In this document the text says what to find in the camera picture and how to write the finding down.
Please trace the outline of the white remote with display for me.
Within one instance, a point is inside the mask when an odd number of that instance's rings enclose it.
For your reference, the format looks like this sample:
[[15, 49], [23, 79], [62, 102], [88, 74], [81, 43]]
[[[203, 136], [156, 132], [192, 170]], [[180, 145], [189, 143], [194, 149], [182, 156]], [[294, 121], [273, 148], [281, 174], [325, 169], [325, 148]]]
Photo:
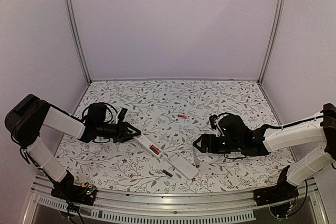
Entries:
[[[149, 140], [146, 136], [140, 135], [140, 136], [134, 137], [134, 139], [137, 140], [140, 143], [140, 145], [144, 147], [152, 156], [156, 158], [160, 158], [162, 156], [163, 154], [162, 150], [156, 144], [154, 144], [151, 140]], [[159, 155], [156, 155], [154, 152], [150, 150], [150, 147], [152, 145], [156, 146], [161, 151]]]

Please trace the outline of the clear handle screwdriver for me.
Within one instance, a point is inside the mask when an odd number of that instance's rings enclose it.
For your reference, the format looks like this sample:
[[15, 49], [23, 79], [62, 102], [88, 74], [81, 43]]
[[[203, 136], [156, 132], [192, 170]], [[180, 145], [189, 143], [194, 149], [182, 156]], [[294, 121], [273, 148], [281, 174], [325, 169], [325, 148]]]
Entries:
[[194, 159], [194, 165], [196, 168], [200, 167], [199, 160], [197, 158], [196, 148], [192, 147], [192, 153], [193, 153], [193, 159]]

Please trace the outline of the white remote control back up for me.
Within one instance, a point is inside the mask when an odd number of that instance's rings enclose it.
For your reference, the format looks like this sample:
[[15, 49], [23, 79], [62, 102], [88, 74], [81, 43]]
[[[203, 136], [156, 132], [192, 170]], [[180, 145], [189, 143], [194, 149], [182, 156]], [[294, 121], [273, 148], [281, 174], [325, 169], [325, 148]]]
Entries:
[[199, 170], [195, 166], [193, 166], [187, 159], [179, 154], [173, 154], [167, 160], [187, 179], [193, 179], [199, 173]]

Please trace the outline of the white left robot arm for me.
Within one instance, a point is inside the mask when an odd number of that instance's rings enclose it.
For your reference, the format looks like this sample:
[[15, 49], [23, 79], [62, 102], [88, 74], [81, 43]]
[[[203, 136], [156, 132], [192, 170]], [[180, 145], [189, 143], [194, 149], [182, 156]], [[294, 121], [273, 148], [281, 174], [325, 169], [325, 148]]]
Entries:
[[25, 152], [50, 180], [59, 183], [57, 190], [67, 200], [78, 195], [71, 172], [60, 164], [44, 136], [70, 136], [83, 143], [102, 137], [124, 143], [140, 136], [141, 131], [124, 121], [127, 110], [117, 111], [105, 102], [90, 104], [77, 118], [50, 102], [28, 94], [5, 116], [4, 124], [12, 141]]

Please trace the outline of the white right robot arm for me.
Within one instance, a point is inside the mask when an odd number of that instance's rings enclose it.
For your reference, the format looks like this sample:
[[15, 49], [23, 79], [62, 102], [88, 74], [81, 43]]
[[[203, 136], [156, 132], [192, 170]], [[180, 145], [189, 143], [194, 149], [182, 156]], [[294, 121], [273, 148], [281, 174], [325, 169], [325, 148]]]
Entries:
[[230, 154], [239, 152], [246, 157], [266, 156], [292, 146], [318, 143], [300, 161], [282, 171], [283, 179], [271, 190], [276, 201], [284, 200], [305, 179], [335, 163], [335, 106], [323, 105], [320, 112], [292, 123], [273, 126], [264, 124], [251, 130], [242, 118], [231, 113], [209, 118], [215, 134], [202, 134], [193, 142], [201, 153]]

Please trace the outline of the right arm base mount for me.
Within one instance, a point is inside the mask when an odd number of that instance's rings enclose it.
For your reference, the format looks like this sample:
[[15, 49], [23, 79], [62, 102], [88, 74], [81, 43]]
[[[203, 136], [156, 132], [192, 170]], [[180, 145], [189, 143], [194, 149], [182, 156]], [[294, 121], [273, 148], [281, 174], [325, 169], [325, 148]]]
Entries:
[[270, 213], [278, 219], [290, 216], [298, 196], [297, 186], [292, 186], [287, 182], [256, 189], [253, 192], [253, 199], [257, 206], [271, 205], [287, 200], [285, 204], [274, 205], [269, 208]]

